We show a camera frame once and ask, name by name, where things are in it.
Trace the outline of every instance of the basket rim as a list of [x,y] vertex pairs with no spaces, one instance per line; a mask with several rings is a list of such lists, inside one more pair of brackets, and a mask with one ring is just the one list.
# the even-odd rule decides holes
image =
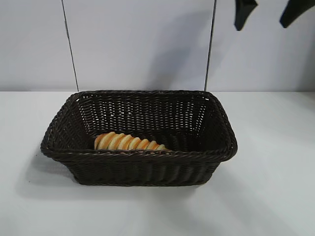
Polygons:
[[[65,112],[68,111],[68,108],[72,106],[72,104],[83,95],[91,95],[91,94],[147,94],[147,93],[159,93],[159,94],[176,94],[176,95],[203,95],[208,98],[209,100],[212,99],[213,102],[216,104],[217,111],[220,113],[221,117],[225,118],[225,122],[222,122],[222,125],[224,125],[225,130],[227,131],[227,138],[229,138],[230,142],[227,146],[219,149],[214,150],[206,150],[206,151],[173,151],[173,150],[143,150],[143,149],[134,149],[134,150],[93,150],[93,149],[60,149],[60,148],[54,148],[49,147],[48,144],[45,143],[45,139],[47,139],[51,134],[50,130],[53,127],[53,122],[55,120],[58,120],[59,118],[63,118]],[[52,157],[54,160],[64,160],[67,161],[67,158],[65,156],[73,155],[80,156],[81,158],[76,157],[75,160],[77,161],[84,161],[84,160],[92,160],[94,158],[99,158],[100,156],[104,157],[104,159],[108,160],[111,159],[111,157],[117,157],[119,155],[122,156],[133,156],[133,155],[152,155],[156,157],[161,156],[167,156],[172,158],[174,156],[203,156],[207,157],[209,159],[209,156],[211,157],[211,162],[217,162],[217,161],[227,161],[230,158],[232,158],[238,149],[237,141],[235,139],[234,132],[231,128],[231,125],[228,121],[227,115],[219,102],[219,100],[210,92],[207,91],[199,91],[199,90],[87,90],[87,91],[81,91],[72,94],[67,101],[64,103],[64,105],[61,107],[61,109],[57,112],[51,123],[49,124],[44,138],[41,142],[40,149],[43,154],[50,157],[52,153],[54,154],[60,154],[64,157],[56,158]]]

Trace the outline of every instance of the white table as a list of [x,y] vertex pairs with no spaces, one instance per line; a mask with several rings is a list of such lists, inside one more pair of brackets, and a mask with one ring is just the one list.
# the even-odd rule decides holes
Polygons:
[[77,184],[39,151],[69,95],[0,93],[1,236],[315,235],[315,93],[215,93],[239,151],[200,187]]

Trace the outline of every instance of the golden crust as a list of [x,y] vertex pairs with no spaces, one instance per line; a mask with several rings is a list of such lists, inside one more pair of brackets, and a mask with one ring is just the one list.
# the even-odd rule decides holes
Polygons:
[[131,135],[116,134],[110,132],[107,134],[101,134],[97,136],[94,141],[94,148],[99,149],[111,149],[111,150],[131,150],[131,149],[147,149],[147,150],[164,150],[165,145],[157,144],[156,141],[150,142],[147,139],[141,140],[138,137],[132,137]]

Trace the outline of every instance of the white surface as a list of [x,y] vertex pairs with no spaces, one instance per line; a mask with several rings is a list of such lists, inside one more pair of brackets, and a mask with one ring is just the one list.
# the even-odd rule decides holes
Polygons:
[[0,0],[0,90],[76,90],[60,0]]
[[288,1],[257,2],[237,32],[235,1],[218,1],[208,90],[315,91],[315,7],[283,29]]
[[315,235],[315,93],[216,93],[239,151],[198,188],[75,183],[39,152],[69,95],[0,93],[0,235]]
[[67,0],[80,89],[203,89],[213,1]]

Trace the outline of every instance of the rectangular basket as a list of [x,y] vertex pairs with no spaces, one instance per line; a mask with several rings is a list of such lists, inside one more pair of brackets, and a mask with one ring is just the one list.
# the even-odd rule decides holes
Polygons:
[[[171,151],[94,150],[115,131]],[[207,182],[237,142],[221,103],[203,91],[100,90],[73,94],[49,125],[41,151],[85,185],[186,186]]]

